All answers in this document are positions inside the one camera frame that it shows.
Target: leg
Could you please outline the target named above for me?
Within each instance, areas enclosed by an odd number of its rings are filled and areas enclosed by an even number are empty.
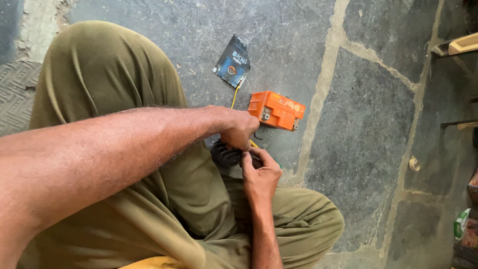
[[[224,177],[224,182],[231,196],[236,219],[250,228],[250,208],[245,197],[242,180]],[[344,220],[337,207],[323,194],[307,189],[278,186],[272,201],[275,232],[277,235],[282,262],[285,268],[311,268],[342,234]],[[205,248],[229,248],[222,251],[225,259],[231,257],[231,246],[238,249],[250,248],[248,238],[230,237],[224,244],[222,240],[207,242]],[[244,268],[242,261],[234,264],[236,268]]]
[[[186,106],[166,55],[126,28],[81,22],[59,34],[47,52],[30,127],[146,105]],[[229,196],[204,143],[62,220],[34,242],[41,268],[116,268],[157,255],[203,268],[205,251],[180,221],[206,239],[225,237],[235,226]]]

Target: cardboard box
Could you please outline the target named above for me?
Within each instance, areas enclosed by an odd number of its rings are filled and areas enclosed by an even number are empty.
[[[461,245],[472,249],[478,249],[478,221],[467,218],[467,224],[465,226],[465,232],[463,233],[463,239]]]
[[[468,193],[473,207],[478,207],[478,169],[475,170],[470,183],[468,183]]]

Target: yellow wire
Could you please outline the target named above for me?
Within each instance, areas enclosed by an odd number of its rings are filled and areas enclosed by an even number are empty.
[[[234,106],[234,102],[236,101],[236,94],[238,93],[238,90],[239,90],[239,88],[240,88],[240,85],[239,85],[239,86],[237,86],[237,88],[236,88],[236,92],[234,93],[234,99],[232,99],[232,105],[231,105],[231,108]]]

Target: stone floor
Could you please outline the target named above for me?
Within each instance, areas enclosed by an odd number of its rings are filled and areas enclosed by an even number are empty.
[[[283,184],[324,193],[345,218],[315,268],[449,268],[476,152],[471,130],[439,124],[476,117],[477,57],[431,64],[429,52],[464,35],[459,1],[24,0],[23,16],[11,7],[21,1],[6,3],[0,63],[15,42],[17,60],[41,63],[67,24],[114,22],[169,56],[191,106],[231,105],[233,89],[212,68],[236,33],[252,69],[235,108],[264,90],[305,104],[297,132],[261,127],[256,142],[284,166]],[[412,155],[419,172],[407,168]]]

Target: finger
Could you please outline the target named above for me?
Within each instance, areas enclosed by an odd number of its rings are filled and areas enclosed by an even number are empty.
[[[277,162],[272,158],[272,156],[262,148],[252,147],[249,151],[252,155],[257,156],[261,162],[263,162],[264,166],[271,166],[273,164],[277,164]]]
[[[250,142],[248,140],[247,143],[244,145],[244,148],[242,149],[242,151],[249,152],[251,147],[252,147],[252,145],[250,144]]]
[[[254,166],[252,166],[252,157],[249,152],[242,153],[241,166],[243,171],[254,169]]]

